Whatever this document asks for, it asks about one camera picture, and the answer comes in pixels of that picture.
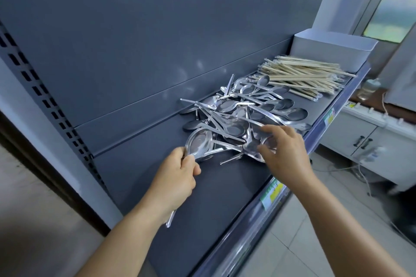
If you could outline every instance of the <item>white cabinet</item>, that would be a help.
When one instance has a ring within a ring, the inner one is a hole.
[[[353,115],[340,112],[331,123],[320,143],[346,156],[369,142],[370,134],[376,125],[363,121]]]
[[[382,147],[382,151],[379,151],[377,158],[369,161],[368,155],[377,147]],[[388,129],[378,127],[352,157],[357,163],[396,184],[416,183],[416,142]]]

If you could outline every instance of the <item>window glass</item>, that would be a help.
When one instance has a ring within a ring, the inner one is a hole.
[[[400,43],[416,22],[416,0],[382,0],[363,35]]]

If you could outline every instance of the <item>electrical cord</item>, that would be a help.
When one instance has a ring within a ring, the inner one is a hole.
[[[330,174],[330,176],[332,176],[336,181],[338,181],[338,183],[340,183],[342,186],[344,186],[345,188],[346,188],[346,190],[359,202],[359,203],[361,203],[361,204],[363,204],[365,207],[367,207],[374,215],[376,215],[378,218],[380,218],[380,220],[383,222],[383,223],[385,223],[389,228],[391,228],[390,226],[392,226],[392,227],[394,227],[396,230],[397,230],[397,232],[399,232],[401,235],[402,235],[402,238],[404,238],[407,242],[409,242],[410,243],[410,245],[411,246],[413,246],[414,248],[416,248],[416,244],[415,243],[413,243],[403,232],[401,232],[400,230],[399,230],[399,228],[392,222],[392,221],[389,221],[389,222],[387,222],[387,221],[385,221],[384,219],[383,219],[383,217],[382,216],[380,216],[377,212],[375,212],[371,207],[369,207],[367,204],[365,204],[364,202],[362,202],[361,200],[359,200],[355,195],[354,195],[354,193],[348,188],[348,186],[346,186],[345,184],[343,184],[340,180],[338,180],[335,176],[333,176],[332,175],[332,172],[338,172],[338,171],[344,171],[344,170],[350,170],[350,169],[352,169],[352,168],[354,168],[354,167],[358,167],[358,171],[360,172],[360,174],[361,174],[361,176],[364,178],[364,180],[366,181],[366,184],[367,184],[367,187],[368,187],[368,190],[369,190],[369,195],[370,195],[370,197],[372,197],[372,198],[374,198],[374,196],[372,196],[372,194],[371,194],[371,189],[370,189],[370,185],[369,185],[369,183],[368,183],[368,180],[367,180],[367,178],[364,176],[364,174],[362,174],[362,172],[361,172],[361,169],[360,169],[360,164],[357,164],[356,166],[351,166],[351,167],[348,167],[348,168],[343,168],[343,169],[335,169],[335,170],[328,170],[328,171],[322,171],[322,170],[316,170],[316,169],[314,169],[315,171],[318,171],[318,172],[324,172],[324,173],[329,173]]]

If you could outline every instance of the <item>black handle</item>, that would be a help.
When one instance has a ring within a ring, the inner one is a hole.
[[[363,140],[365,137],[364,136],[360,136],[360,138],[358,138],[358,140],[357,140],[357,142],[356,143],[354,143],[354,147],[358,147],[359,145],[360,145],[360,143],[361,143],[361,140]]]
[[[372,142],[373,140],[371,138],[367,139],[367,142],[361,147],[361,149],[365,150],[367,146]]]

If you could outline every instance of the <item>white plastic bin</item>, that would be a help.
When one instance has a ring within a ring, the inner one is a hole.
[[[290,55],[340,64],[344,71],[357,72],[377,43],[372,38],[307,29],[294,35]]]

